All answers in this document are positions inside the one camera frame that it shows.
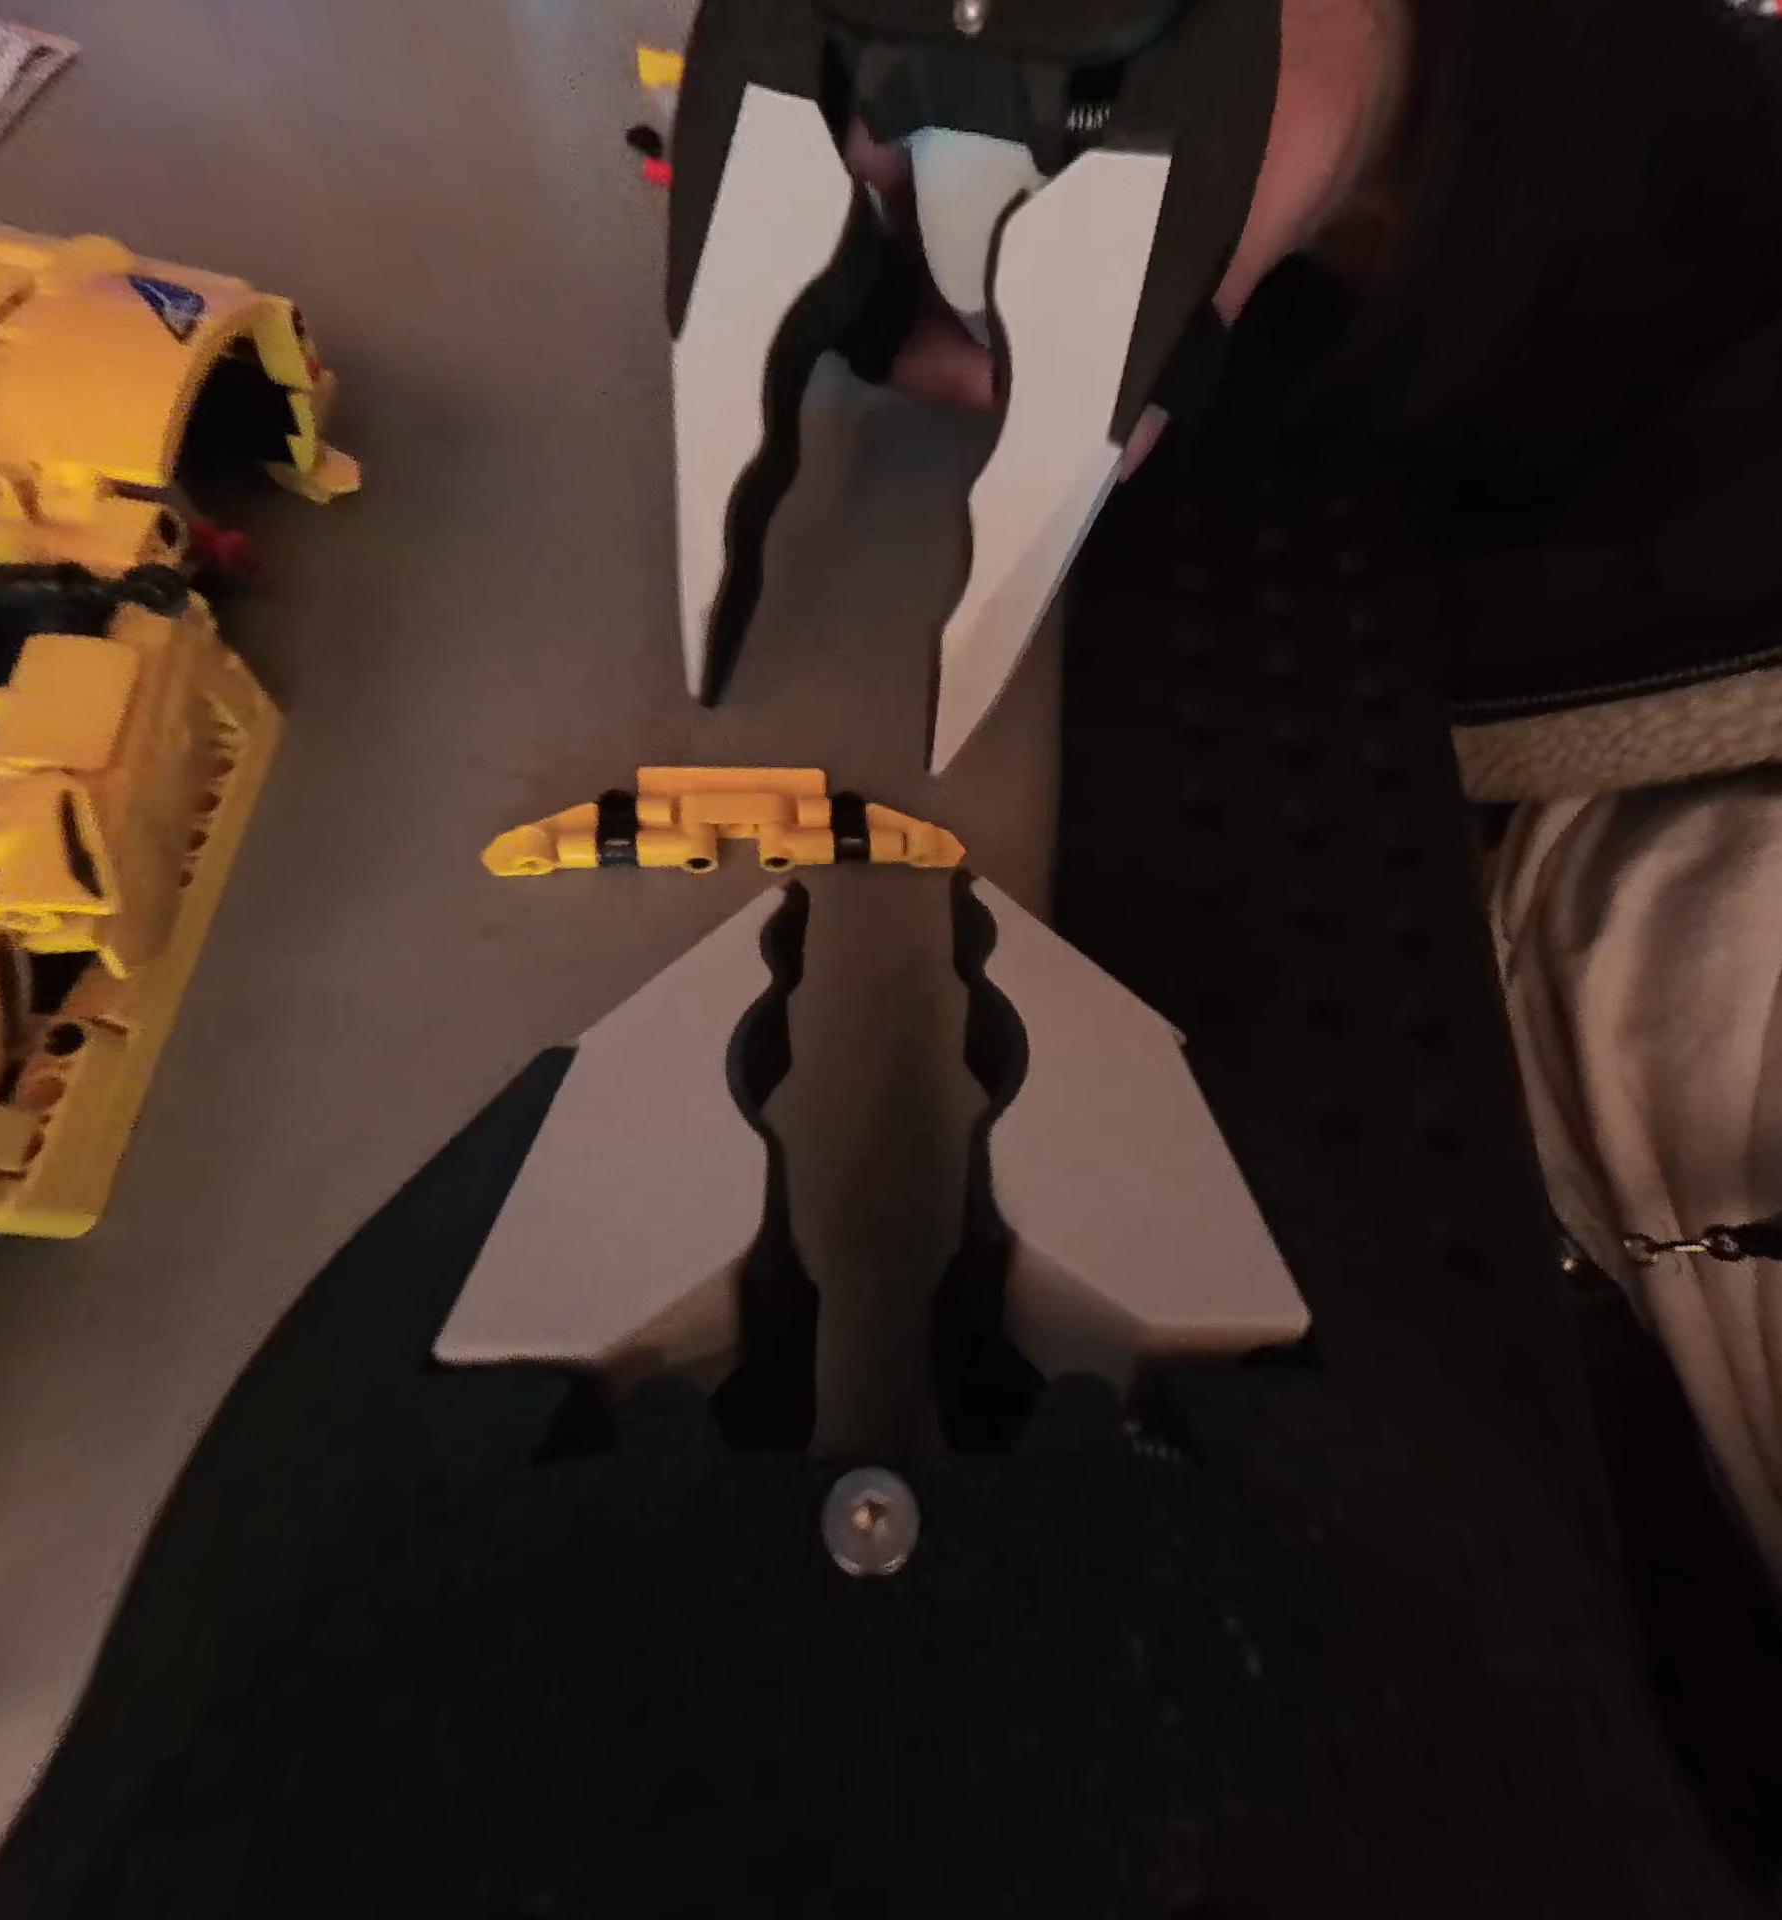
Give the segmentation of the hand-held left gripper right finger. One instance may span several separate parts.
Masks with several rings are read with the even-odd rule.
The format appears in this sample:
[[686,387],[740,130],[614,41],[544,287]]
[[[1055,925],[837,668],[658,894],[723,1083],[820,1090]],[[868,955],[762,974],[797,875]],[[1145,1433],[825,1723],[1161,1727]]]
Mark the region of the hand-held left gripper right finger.
[[1183,1034],[988,875],[953,875],[953,971],[979,1114],[940,1272],[948,1448],[1015,1448],[1055,1376],[1139,1396],[1174,1362],[1301,1341]]

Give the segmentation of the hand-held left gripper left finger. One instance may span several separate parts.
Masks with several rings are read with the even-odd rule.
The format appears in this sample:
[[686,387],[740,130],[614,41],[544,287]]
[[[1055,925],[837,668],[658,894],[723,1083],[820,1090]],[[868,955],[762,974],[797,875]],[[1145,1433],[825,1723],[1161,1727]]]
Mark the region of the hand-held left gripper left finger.
[[620,1402],[695,1376],[732,1448],[814,1439],[814,1331],[785,1140],[807,887],[777,882],[598,1016],[430,1336],[443,1364],[545,1364]]

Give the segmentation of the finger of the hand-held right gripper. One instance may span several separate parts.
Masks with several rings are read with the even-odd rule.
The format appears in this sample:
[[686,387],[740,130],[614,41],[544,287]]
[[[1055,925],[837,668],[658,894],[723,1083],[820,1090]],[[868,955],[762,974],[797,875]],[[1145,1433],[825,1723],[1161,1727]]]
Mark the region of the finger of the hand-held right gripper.
[[988,325],[1008,387],[966,492],[966,578],[932,645],[930,775],[1015,680],[1117,484],[1132,433],[1110,417],[1165,181],[1173,154],[1088,149],[998,220]]
[[807,93],[745,85],[673,319],[673,581],[686,691],[717,711],[804,466],[804,400],[874,287],[881,220]]

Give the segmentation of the yellow brick assembly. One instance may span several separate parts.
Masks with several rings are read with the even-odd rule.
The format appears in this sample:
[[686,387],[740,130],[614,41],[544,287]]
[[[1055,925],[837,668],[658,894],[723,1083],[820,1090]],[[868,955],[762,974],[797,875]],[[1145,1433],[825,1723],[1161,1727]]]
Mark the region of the yellow brick assembly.
[[966,856],[948,822],[837,788],[820,768],[642,768],[591,799],[503,828],[490,875],[553,868],[723,868],[752,847],[769,875],[825,865],[959,868]]

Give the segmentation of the grey desk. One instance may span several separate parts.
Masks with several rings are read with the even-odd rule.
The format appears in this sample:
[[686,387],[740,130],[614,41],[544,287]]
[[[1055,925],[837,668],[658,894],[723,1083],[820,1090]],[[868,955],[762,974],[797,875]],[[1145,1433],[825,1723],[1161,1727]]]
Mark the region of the grey desk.
[[527,1356],[544,1133],[680,963],[804,925],[769,1101],[820,1341],[918,1376],[966,1166],[953,875],[490,875],[642,768],[820,768],[1048,925],[1062,640],[930,775],[932,635],[989,420],[825,359],[732,691],[686,691],[665,227],[634,46],[693,3],[65,3],[87,75],[0,211],[288,295],[363,484],[252,496],[220,615],[283,702],[115,1200],[0,1241],[0,1912],[67,1912],[175,1756],[384,1576],[462,1576],[521,1470],[717,1448],[709,1362]]

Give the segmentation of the person's right hand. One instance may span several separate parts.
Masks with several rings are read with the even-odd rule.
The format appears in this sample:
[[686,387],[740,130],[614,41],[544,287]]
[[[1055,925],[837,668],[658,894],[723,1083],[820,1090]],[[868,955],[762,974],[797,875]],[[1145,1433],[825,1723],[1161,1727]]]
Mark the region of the person's right hand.
[[998,364],[953,309],[924,309],[887,359],[887,387],[932,407],[998,407]]

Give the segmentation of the pile of small mixed bricks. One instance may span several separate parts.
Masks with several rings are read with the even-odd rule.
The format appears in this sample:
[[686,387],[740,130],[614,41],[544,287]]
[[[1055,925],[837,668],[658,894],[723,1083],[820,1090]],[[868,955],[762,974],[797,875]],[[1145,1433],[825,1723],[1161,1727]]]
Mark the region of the pile of small mixed bricks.
[[673,181],[673,111],[680,111],[686,55],[673,46],[634,46],[642,122],[620,144],[642,154],[642,181]]

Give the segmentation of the white shirt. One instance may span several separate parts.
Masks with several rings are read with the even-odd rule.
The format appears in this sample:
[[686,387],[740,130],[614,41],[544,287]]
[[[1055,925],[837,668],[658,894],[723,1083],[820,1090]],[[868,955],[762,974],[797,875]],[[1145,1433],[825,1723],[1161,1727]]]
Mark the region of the white shirt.
[[1782,1588],[1782,1261],[1632,1249],[1782,1212],[1782,768],[1521,808],[1489,909],[1552,1212]]

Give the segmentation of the yellow toy brick car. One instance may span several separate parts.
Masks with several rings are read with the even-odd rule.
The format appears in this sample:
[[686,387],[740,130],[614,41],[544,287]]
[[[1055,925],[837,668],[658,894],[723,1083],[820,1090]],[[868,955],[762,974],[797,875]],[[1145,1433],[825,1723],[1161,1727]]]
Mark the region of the yellow toy brick car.
[[328,407],[295,302],[0,227],[0,1235],[87,1235],[131,1145],[283,743],[205,496],[357,496]]

